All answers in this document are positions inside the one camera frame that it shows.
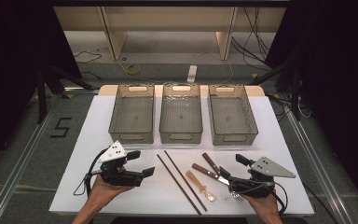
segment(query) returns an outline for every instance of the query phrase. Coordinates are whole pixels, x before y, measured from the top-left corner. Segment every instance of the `plastic storage bin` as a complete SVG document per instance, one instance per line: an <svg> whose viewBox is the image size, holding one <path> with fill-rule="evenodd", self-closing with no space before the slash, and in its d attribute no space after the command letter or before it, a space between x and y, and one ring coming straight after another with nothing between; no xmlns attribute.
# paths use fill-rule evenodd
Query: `plastic storage bin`
<svg viewBox="0 0 358 224"><path fill-rule="evenodd" d="M254 142L258 130L243 85L210 85L208 104L215 146Z"/></svg>
<svg viewBox="0 0 358 224"><path fill-rule="evenodd" d="M163 144L200 143L202 114L198 84L164 84L159 133Z"/></svg>
<svg viewBox="0 0 358 224"><path fill-rule="evenodd" d="M153 84L119 85L109 126L113 141L152 144L155 93Z"/></svg>

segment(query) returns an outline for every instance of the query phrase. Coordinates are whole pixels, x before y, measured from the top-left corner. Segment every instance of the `wooden handle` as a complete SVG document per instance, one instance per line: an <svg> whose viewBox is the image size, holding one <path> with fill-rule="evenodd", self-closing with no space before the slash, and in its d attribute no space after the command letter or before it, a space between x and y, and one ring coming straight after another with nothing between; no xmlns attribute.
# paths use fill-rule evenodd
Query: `wooden handle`
<svg viewBox="0 0 358 224"><path fill-rule="evenodd" d="M196 163L193 163L193 165L192 165L191 167L193 167L194 169L196 169L196 170L202 172L202 173L205 174L205 175L208 175L209 177L211 177L211 178L213 178L213 179L218 179L218 178L219 178L219 175L214 174L213 172L211 172L211 171L209 171L209 170L203 168L202 166L200 166L200 165L198 165L198 164L196 164Z"/></svg>
<svg viewBox="0 0 358 224"><path fill-rule="evenodd" d="M202 186L202 184L199 182L199 180L193 175L193 173L191 173L191 171L187 171L186 175L188 176L188 178L191 179L191 181L193 181L197 187L199 187L200 191L205 191L206 187Z"/></svg>
<svg viewBox="0 0 358 224"><path fill-rule="evenodd" d="M220 175L220 170L219 168L216 166L216 164L214 164L214 162L212 161L212 159L208 156L208 154L203 153L202 157L212 166L212 168L214 169L214 171Z"/></svg>

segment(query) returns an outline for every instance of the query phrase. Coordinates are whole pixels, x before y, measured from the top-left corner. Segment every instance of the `dark wooden chopstick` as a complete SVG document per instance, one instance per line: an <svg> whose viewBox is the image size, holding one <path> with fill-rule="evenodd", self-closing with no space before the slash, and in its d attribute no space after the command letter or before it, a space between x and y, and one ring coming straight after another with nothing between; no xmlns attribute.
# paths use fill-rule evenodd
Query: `dark wooden chopstick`
<svg viewBox="0 0 358 224"><path fill-rule="evenodd" d="M203 202L201 201L201 199L199 198L199 196L197 195L197 193L193 190L193 188L191 188L190 184L188 183L188 181L185 179L185 177L182 175L182 172L180 172L179 168L176 166L175 162L173 162L173 160L171 159L170 155L168 155L168 152L166 150L164 150L165 154L167 154L168 158L170 159L170 161L172 162L173 166L176 168L176 170L178 171L179 175L183 178L183 180L185 180L187 186L191 189L191 192L193 192L194 196L196 196L197 200L199 201L199 203L201 204L202 208L205 210L205 212L207 211L205 205L203 204Z"/></svg>
<svg viewBox="0 0 358 224"><path fill-rule="evenodd" d="M177 181L177 179L175 178L175 176L172 174L172 172L170 171L170 168L168 168L168 166L165 164L165 162L162 160L162 158L157 154L159 160L162 162L162 164L165 166L165 168L167 169L168 173L170 173L170 175L172 176L173 180L176 182L177 186L180 188L180 190L185 194L185 196L187 197L188 201L191 203L191 205L193 205L194 209L196 209L197 213L199 215L201 215L200 210L197 208L197 206L193 203L193 201L191 201L190 197L188 197L187 193L185 192L185 190L182 188L182 186L179 184L179 182Z"/></svg>

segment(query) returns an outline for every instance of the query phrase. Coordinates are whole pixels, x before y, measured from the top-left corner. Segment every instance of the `electrical cable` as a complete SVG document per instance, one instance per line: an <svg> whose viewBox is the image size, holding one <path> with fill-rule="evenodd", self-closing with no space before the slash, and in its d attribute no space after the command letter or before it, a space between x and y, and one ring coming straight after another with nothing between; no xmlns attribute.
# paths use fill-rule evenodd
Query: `electrical cable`
<svg viewBox="0 0 358 224"><path fill-rule="evenodd" d="M79 196L79 195L83 195L85 190L83 190L82 193L80 194L76 194L77 190L80 188L80 186L84 183L85 185L85 189L87 190L87 195L90 195L91 192L91 178L94 175L98 175L100 173L100 171L97 172L92 172L92 168L94 168L95 163L97 162L97 160L101 157L101 155L104 154L104 152L108 149L109 147L107 147L106 149L102 150L100 153L98 153L98 155L95 157L94 161L92 161L91 166L89 168L89 171L85 174L83 180L80 182L79 186L76 188L74 195L75 196Z"/></svg>
<svg viewBox="0 0 358 224"><path fill-rule="evenodd" d="M284 213L284 211L286 211L286 208L287 208L287 204L289 204L289 198L287 197L287 192L286 190L284 189L284 187L280 184L278 184L277 182L275 182L276 185L278 185L279 187L281 187L281 189L283 190L284 192L284 196L286 198L286 204L283 204L281 198L272 190L271 191L271 194L278 200L278 202L281 204L281 210L279 211L279 214L282 215Z"/></svg>
<svg viewBox="0 0 358 224"><path fill-rule="evenodd" d="M286 117L286 115L290 112L291 110L288 108L286 113L284 113L284 115L278 120L278 123L281 122L281 120Z"/></svg>
<svg viewBox="0 0 358 224"><path fill-rule="evenodd" d="M90 62L92 62L92 61L95 61L95 60L97 60L97 59L103 57L102 54L91 53L91 52L88 52L88 51L81 51L80 53L74 55L74 57L77 57L77 56L79 56L80 54L83 54L83 53L88 53L88 54L90 54L90 55L94 55L94 56L97 56L97 57L94 58L94 59L88 60L87 62L77 62L77 63L90 63Z"/></svg>
<svg viewBox="0 0 358 224"><path fill-rule="evenodd" d="M313 195L313 197L315 197L315 199L321 204L321 206L324 208L324 210L327 212L327 214L333 219L334 223L338 224L337 219L333 216L333 214L330 212L330 210L328 210L328 208L324 204L324 202L322 202L322 200L318 196L316 196L316 194L310 189L310 187L306 183L304 183L304 181L301 181L301 183Z"/></svg>
<svg viewBox="0 0 358 224"><path fill-rule="evenodd" d="M92 72L80 72L80 73L92 74L93 76L97 77L98 79L103 79L102 77L99 77L99 76L95 75L95 74L92 73Z"/></svg>
<svg viewBox="0 0 358 224"><path fill-rule="evenodd" d="M300 107L300 101L301 101L301 98L298 99L298 103L297 103L298 111L300 112L300 114L301 114L304 118L306 118L306 119L310 118L310 116L312 115L312 111L310 110L309 114L308 114L308 115L305 115L305 114L302 112L302 108Z"/></svg>
<svg viewBox="0 0 358 224"><path fill-rule="evenodd" d="M285 109L285 103L283 103L279 98L273 96L275 93L273 94L267 94L267 97L269 98L270 101L275 101L278 102L278 104L280 104L280 106L282 107L282 113L280 114L275 114L275 116L281 116L284 114L284 109Z"/></svg>
<svg viewBox="0 0 358 224"><path fill-rule="evenodd" d="M107 45L103 45L103 46L100 46L100 47L97 47L97 48L94 48L94 49L90 49L90 50L88 50L88 52L93 52L94 50L99 51L99 49L104 49L104 48L107 48L107 47L108 47Z"/></svg>
<svg viewBox="0 0 358 224"><path fill-rule="evenodd" d="M254 191L254 190L257 190L257 189L261 189L261 188L264 188L264 187L266 187L267 186L267 184L265 184L265 183L262 183L262 184L260 184L259 186L257 186L257 187L254 187L254 188L252 188L252 189L247 189L247 190L245 190L245 191L241 191L241 192L237 192L237 193L239 193L239 194L244 194L244 193L247 193L247 192L251 192L251 191Z"/></svg>
<svg viewBox="0 0 358 224"><path fill-rule="evenodd" d="M153 82L153 83L167 83L167 82L168 82L168 83L171 83L171 81L168 81L168 80L153 80L153 79L142 78L142 77L133 77L133 76L131 76L130 74L128 74L127 69L123 66L123 64L122 64L121 62L119 62L119 61L117 60L117 63L118 63L118 65L120 65L120 67L123 69L124 74L125 74L127 77L129 77L129 78L138 79L138 80L143 80L143 81L149 81L149 82Z"/></svg>
<svg viewBox="0 0 358 224"><path fill-rule="evenodd" d="M230 81L232 78L234 78L234 72L233 72L233 70L232 70L231 64L230 64L229 62L227 62L227 61L224 61L224 60L222 60L222 59L216 57L216 56L215 56L214 54L212 54L211 52L202 52L202 53L200 53L200 54L196 57L196 59L194 60L194 65L197 65L197 59L199 58L199 56L201 56L202 54L206 54L206 53L211 54L212 56L215 57L215 59L217 59L217 60L219 60L219 61L222 61L222 62L228 64L228 66L229 66L229 69L230 69L230 71L231 71L231 77L228 78L228 79L226 79L225 81L221 82L220 84L225 84L226 82L228 82L228 81Z"/></svg>
<svg viewBox="0 0 358 224"><path fill-rule="evenodd" d="M246 49L245 47L241 46L240 43L238 43L238 41L237 41L234 37L231 37L231 39L232 39L231 44L233 45L234 49L236 49L239 53L242 54L243 61L244 61L248 66L253 67L253 68L255 68L255 69L263 70L263 71L268 71L268 72L271 71L271 69L265 69L265 68L261 68L261 67L256 67L256 66L254 66L254 65L249 64L249 63L246 61L245 57L258 60L258 61L260 61L261 63L263 63L264 65L266 65L266 63L265 63L263 60L261 60L260 58L258 58L257 56L255 56L251 51L249 51L249 50Z"/></svg>
<svg viewBox="0 0 358 224"><path fill-rule="evenodd" d="M258 33L258 14L259 14L259 12L260 12L260 8L259 8L259 7L255 7L255 23L254 23L254 25L252 25L252 22L251 22L251 19L250 19L250 17L249 17L249 14L248 14L248 12L247 12L247 10L246 10L246 7L244 7L243 9L244 9L244 11L245 11L245 14L246 14L246 17L247 17L247 19L248 19L248 22L249 22L249 24L250 24L250 26L251 26L251 28L252 28L252 32L250 33L249 36L251 36L252 34L255 34L255 37L256 37L256 40L257 40L257 45L258 45L259 50L260 50L260 54L261 54L261 55L263 56L263 58L265 59L264 54L263 54L263 51L264 51L264 53L267 55L266 49L268 49L268 48L267 48L267 46L264 44L264 41L261 39L261 36L260 36L259 33Z"/></svg>

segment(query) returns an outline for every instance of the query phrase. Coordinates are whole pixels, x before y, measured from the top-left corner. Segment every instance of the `hand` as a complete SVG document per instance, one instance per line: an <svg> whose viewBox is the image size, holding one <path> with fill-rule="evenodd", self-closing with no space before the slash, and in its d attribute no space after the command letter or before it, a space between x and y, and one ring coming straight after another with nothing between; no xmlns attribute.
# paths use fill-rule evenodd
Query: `hand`
<svg viewBox="0 0 358 224"><path fill-rule="evenodd" d="M73 223L90 223L92 218L115 199L118 194L133 188L110 185L105 183L100 175L97 175L91 193Z"/></svg>
<svg viewBox="0 0 358 224"><path fill-rule="evenodd" d="M270 194L267 198L252 198L247 195L241 195L246 199L249 204L254 208L258 216L263 220L264 223L270 224L281 224L281 216L278 211L277 199Z"/></svg>

